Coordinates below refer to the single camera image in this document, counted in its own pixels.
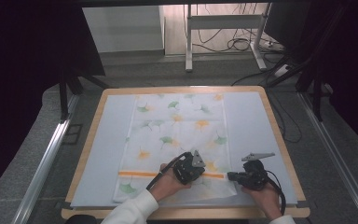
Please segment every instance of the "white sleeve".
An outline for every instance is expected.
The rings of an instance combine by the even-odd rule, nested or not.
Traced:
[[[278,217],[272,221],[270,221],[269,224],[296,224],[293,220],[292,216],[287,215],[283,217]]]
[[[145,224],[147,218],[158,209],[158,203],[148,190],[136,198],[119,205],[103,220],[102,224]]]

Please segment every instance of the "metal rail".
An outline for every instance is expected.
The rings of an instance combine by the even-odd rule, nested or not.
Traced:
[[[34,209],[34,204],[40,194],[43,185],[45,184],[46,178],[48,177],[48,172],[50,171],[51,165],[54,162],[55,156],[58,149],[60,148],[63,136],[66,133],[68,125],[74,115],[74,110],[77,105],[79,96],[73,95],[69,102],[69,115],[68,118],[63,122],[58,124],[49,144],[48,148],[43,155],[39,166],[34,174],[34,177],[31,181],[30,186],[28,187],[25,195],[21,201],[19,209],[16,212],[12,220],[12,224],[25,224],[30,217],[32,210]]]
[[[318,120],[312,110],[312,105],[308,95],[306,93],[298,93],[297,96],[299,97],[302,105],[305,107],[308,116],[310,117],[310,121],[312,122],[313,126],[315,127],[316,132],[319,134],[324,147],[327,150],[327,153],[330,156],[331,161],[336,166],[336,169],[341,176],[342,181],[345,184],[349,194],[351,195],[354,203],[358,208],[358,183],[356,179],[353,177],[351,170],[342,159],[341,154],[337,146],[334,144],[333,139],[331,138],[328,131],[325,129],[324,124]]]

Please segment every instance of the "orange stripe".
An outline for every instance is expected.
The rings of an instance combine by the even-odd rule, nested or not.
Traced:
[[[202,175],[203,175],[203,176],[208,176],[208,177],[220,178],[220,179],[224,179],[224,178],[225,178],[224,175],[217,175],[217,174],[203,173]]]
[[[139,175],[139,176],[156,176],[158,173],[148,173],[148,172],[136,172],[136,171],[120,171],[119,175]]]
[[[151,172],[136,172],[136,171],[120,171],[118,172],[118,175],[138,175],[138,176],[156,176],[158,173],[151,173]],[[218,174],[209,174],[209,173],[203,173],[203,176],[207,177],[213,177],[213,178],[225,178],[224,175],[218,175]]]

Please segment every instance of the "white board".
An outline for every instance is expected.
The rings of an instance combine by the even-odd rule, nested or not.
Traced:
[[[85,171],[71,203],[72,207],[113,207],[118,205],[112,201],[112,197],[125,147],[125,143],[118,141],[118,139],[125,138],[128,133],[134,101],[135,95],[108,96]],[[270,170],[279,178],[287,204],[296,204],[295,191],[259,93],[256,91],[224,92],[224,101],[232,171],[243,172],[241,158],[251,152],[275,153],[275,156],[261,161],[266,170]],[[238,187],[238,195],[236,196],[186,204],[163,204],[163,206],[194,207],[253,204],[252,198],[242,193],[240,187]]]

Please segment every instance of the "metal frame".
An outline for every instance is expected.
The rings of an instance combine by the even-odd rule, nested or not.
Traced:
[[[300,99],[304,108],[306,109],[307,114],[310,117],[310,121],[312,122],[316,132],[319,134],[319,137],[321,138],[324,147],[326,148],[327,153],[330,156],[331,161],[336,166],[336,169],[341,176],[345,187],[347,188],[349,194],[351,195],[354,203],[358,208],[358,183],[356,179],[354,178],[353,174],[351,173],[351,170],[349,169],[345,161],[342,159],[338,148],[334,144],[334,141],[330,137],[328,131],[325,129],[324,124],[319,121],[313,113],[312,103],[310,102],[308,95],[306,93],[298,93],[297,96]]]
[[[193,70],[193,52],[191,42],[192,30],[208,29],[257,29],[255,41],[250,43],[252,53],[261,71],[267,70],[258,45],[266,25],[271,3],[268,3],[261,15],[219,15],[219,16],[192,16],[191,5],[187,5],[187,43],[186,43],[186,71]]]
[[[69,102],[69,114],[67,119],[59,123],[49,144],[46,149],[45,154],[43,155],[42,161],[39,163],[37,170],[34,174],[34,177],[31,181],[30,186],[28,187],[25,195],[21,201],[21,204],[12,220],[12,224],[25,224],[30,217],[32,210],[34,209],[34,204],[40,194],[40,191],[45,184],[46,178],[48,177],[48,172],[50,171],[51,165],[54,162],[55,156],[60,148],[63,136],[68,129],[68,125],[74,115],[75,108],[77,105],[79,96],[73,95]]]

